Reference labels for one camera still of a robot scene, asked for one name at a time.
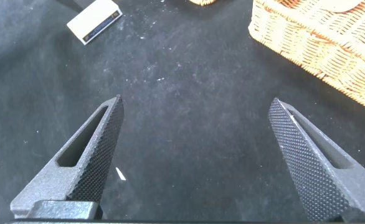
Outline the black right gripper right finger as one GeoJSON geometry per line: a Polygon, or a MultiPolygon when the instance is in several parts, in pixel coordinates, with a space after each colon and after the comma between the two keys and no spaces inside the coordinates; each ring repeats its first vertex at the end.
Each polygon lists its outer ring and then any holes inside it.
{"type": "Polygon", "coordinates": [[[365,168],[278,98],[268,119],[308,218],[365,222],[365,168]]]}

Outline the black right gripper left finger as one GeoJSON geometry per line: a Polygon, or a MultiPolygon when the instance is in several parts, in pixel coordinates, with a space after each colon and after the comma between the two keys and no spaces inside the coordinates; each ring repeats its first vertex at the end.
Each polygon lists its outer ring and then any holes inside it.
{"type": "Polygon", "coordinates": [[[10,204],[26,218],[41,200],[98,203],[124,119],[120,95],[103,102],[10,204]]]}

